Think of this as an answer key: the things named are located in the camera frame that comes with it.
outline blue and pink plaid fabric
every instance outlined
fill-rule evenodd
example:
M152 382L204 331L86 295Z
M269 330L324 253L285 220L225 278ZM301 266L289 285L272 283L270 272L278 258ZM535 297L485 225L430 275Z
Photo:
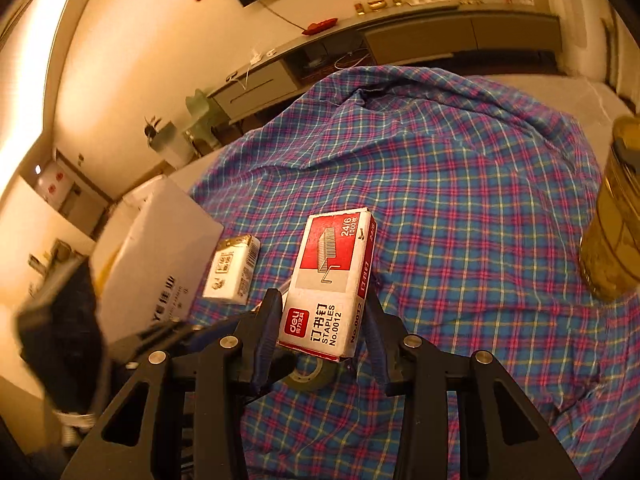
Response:
M385 310L441 350L493 352L596 479L640 416L638 299L598 302L576 266L599 183L571 117L485 78L374 67L316 84L228 146L192 195L225 236L262 242L247 308L290 277L309 214L369 207ZM198 300L191 317L243 309ZM331 386L279 383L247 407L250 474L391 478L402 406L381 394L360 341Z

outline tape roll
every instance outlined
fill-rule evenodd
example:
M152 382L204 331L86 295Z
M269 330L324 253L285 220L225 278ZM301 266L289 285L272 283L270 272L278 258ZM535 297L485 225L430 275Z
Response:
M299 392L314 392L324 388L335 379L338 363L303 354L298 355L298 359L300 358L315 359L316 368L309 374L293 370L292 373L284 378L284 382L289 388Z

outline white box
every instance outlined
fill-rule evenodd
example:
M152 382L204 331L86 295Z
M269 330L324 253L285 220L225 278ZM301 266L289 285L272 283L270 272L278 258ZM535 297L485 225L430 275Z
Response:
M255 236L221 240L213 256L202 297L220 303L246 305L259 252L260 240Z
M108 222L92 257L97 276L118 251L98 301L107 343L186 318L223 230L166 177L133 190L118 208L126 211L114 215L117 226Z
M293 270L278 342L330 361L353 357L376 240L366 208L311 215Z

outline red and white box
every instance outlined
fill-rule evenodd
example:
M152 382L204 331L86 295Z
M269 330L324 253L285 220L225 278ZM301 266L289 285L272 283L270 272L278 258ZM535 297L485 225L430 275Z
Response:
M376 221L367 208L311 215L282 313L281 346L339 362L353 357Z

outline drawer handle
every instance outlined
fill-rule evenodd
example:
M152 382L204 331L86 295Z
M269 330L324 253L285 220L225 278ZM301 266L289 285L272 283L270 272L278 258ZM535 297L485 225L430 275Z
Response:
M242 92L239 96L232 98L232 99L229 101L229 103L231 104L231 103L232 103L233 101L235 101L236 99L239 99L239 98L241 98L241 97L244 97L244 96L245 96L245 95L247 95L249 92L253 92L255 89L258 89L258 88L260 88L261 86L264 86L264 85L266 85L266 84L268 84L268 83L270 83L270 82L272 82L272 81L273 81L273 79L269 79L268 81L265 81L264 83L260 83L259 85L254 86L254 87L253 87L253 88L251 88L250 90L245 90L245 91L244 91L244 92Z

